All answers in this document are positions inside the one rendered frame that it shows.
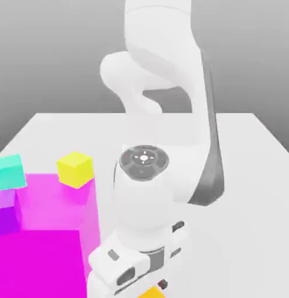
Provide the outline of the small orange cube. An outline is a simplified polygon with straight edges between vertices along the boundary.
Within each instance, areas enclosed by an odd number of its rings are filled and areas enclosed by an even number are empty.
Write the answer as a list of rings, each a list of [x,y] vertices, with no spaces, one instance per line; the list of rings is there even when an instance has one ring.
[[[150,289],[138,296],[138,298],[165,298],[165,295],[156,286],[152,286]]]

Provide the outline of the small yellow cube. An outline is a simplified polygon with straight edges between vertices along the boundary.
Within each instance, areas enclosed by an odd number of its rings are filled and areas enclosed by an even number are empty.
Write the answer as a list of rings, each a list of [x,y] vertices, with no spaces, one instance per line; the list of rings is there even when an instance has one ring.
[[[92,157],[72,152],[57,161],[59,181],[79,189],[94,178]]]

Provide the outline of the large magenta box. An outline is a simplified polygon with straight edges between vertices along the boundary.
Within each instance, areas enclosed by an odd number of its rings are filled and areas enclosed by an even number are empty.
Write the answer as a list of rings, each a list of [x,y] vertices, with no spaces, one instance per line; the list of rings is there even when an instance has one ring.
[[[89,254],[100,244],[93,180],[79,189],[56,174],[28,174],[16,189],[18,232],[0,235],[0,298],[87,298]]]

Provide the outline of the small purple cube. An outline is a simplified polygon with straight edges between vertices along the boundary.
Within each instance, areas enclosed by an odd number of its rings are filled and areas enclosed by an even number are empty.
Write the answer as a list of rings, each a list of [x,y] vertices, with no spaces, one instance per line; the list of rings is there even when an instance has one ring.
[[[18,232],[22,213],[16,190],[0,190],[0,235]]]

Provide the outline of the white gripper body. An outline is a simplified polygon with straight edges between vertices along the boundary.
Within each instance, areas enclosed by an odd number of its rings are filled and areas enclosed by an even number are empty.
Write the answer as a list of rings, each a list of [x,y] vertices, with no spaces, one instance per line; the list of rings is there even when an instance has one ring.
[[[87,279],[87,298],[138,298],[153,285],[146,278],[142,278],[117,292],[110,289],[93,271]]]

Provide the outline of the small teal cube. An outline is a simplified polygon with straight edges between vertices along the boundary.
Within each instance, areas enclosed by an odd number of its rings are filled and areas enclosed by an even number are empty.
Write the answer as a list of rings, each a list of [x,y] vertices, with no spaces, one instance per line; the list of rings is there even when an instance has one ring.
[[[20,155],[0,157],[0,190],[18,189],[26,185]]]

